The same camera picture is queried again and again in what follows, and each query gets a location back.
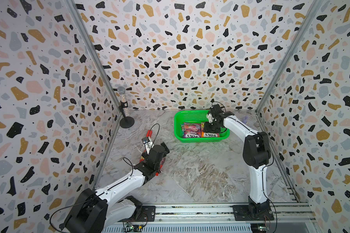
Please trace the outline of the red fruit candy bag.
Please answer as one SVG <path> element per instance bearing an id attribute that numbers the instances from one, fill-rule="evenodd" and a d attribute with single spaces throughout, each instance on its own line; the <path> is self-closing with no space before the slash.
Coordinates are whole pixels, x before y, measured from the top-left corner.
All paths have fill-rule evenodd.
<path id="1" fill-rule="evenodd" d="M 142 161 L 144 161 L 144 160 L 145 160 L 145 158 L 144 158 L 143 156 L 141 156 L 140 162 L 142 162 Z M 161 173 L 161 169 L 162 169 L 163 164 L 165 163 L 165 161 L 166 161 L 166 157 L 163 157 L 163 159 L 162 159 L 161 162 L 160 162 L 159 170 L 158 170 L 158 172 L 156 173 L 156 176 L 159 176 L 159 174 Z"/>

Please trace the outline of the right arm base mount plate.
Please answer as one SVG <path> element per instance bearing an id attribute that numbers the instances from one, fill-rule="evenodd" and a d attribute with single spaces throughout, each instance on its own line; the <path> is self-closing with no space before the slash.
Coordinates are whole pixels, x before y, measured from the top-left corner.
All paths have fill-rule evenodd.
<path id="1" fill-rule="evenodd" d="M 252 204 L 233 205 L 232 213 L 235 221 L 264 221 L 274 220 L 273 212 L 269 206 L 256 208 Z"/>

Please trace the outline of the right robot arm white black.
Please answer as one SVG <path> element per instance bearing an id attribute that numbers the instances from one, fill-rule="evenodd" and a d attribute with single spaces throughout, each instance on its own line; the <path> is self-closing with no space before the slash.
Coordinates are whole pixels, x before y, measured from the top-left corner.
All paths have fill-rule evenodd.
<path id="1" fill-rule="evenodd" d="M 223 107 L 218 104 L 212 105 L 209 109 L 207 119 L 204 126 L 208 133 L 221 133 L 224 128 L 233 132 L 244 142 L 243 159 L 250 173 L 248 214 L 252 218 L 260 217 L 270 210 L 270 201 L 266 192 L 266 170 L 271 158 L 267 133 L 250 128 L 232 112 L 223 111 Z"/>

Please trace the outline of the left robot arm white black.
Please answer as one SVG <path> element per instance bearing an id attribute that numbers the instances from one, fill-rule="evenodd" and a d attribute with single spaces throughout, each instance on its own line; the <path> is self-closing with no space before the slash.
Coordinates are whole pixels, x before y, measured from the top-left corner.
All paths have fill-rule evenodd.
<path id="1" fill-rule="evenodd" d="M 146 210 L 143 203 L 129 193 L 160 173 L 169 152 L 164 142 L 154 145 L 145 159 L 121 179 L 97 190 L 84 190 L 64 221 L 66 230 L 70 233 L 100 233 L 116 222 L 150 221 L 154 208 Z"/>

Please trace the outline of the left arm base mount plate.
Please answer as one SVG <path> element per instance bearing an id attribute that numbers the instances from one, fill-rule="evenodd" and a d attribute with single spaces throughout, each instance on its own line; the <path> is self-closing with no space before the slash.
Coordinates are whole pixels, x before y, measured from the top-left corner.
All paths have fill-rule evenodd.
<path id="1" fill-rule="evenodd" d="M 129 218 L 124 218 L 120 222 L 154 222 L 156 207 L 154 205 L 145 205 L 137 208 L 133 215 Z"/>

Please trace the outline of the orange Fox's fruits candy bag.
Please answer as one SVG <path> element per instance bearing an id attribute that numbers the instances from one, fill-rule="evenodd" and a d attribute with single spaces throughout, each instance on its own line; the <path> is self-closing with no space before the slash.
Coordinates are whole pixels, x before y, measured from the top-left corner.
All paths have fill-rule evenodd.
<path id="1" fill-rule="evenodd" d="M 209 122 L 202 122 L 201 123 L 201 137 L 202 138 L 211 138 L 211 137 L 219 137 L 219 133 L 213 133 L 211 132 L 212 125 Z"/>

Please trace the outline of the purple Fox's berries candy bag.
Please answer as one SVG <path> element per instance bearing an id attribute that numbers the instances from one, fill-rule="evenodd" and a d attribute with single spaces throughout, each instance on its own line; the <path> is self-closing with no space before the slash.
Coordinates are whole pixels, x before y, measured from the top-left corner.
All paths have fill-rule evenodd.
<path id="1" fill-rule="evenodd" d="M 201 124 L 200 123 L 183 123 L 181 125 L 183 138 L 200 138 Z"/>

